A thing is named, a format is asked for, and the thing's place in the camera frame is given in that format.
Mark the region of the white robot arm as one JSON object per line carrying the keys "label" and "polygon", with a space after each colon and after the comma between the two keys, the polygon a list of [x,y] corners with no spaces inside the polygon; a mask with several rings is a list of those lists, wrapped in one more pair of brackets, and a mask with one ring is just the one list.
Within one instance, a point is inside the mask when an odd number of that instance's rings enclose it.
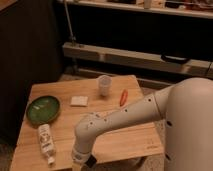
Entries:
{"label": "white robot arm", "polygon": [[93,163],[96,138],[106,132],[165,121],[164,171],[213,171],[213,80],[190,78],[156,91],[104,117],[84,117],[75,127],[72,158]]}

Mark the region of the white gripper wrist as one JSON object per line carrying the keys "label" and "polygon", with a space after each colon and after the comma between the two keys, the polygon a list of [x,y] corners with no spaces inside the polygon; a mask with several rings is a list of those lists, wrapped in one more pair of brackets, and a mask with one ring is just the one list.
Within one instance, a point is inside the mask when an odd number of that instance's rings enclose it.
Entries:
{"label": "white gripper wrist", "polygon": [[81,164],[84,164],[88,161],[91,156],[91,153],[81,153],[76,149],[73,149],[71,156],[74,161],[72,165],[72,171],[82,171],[83,165]]}

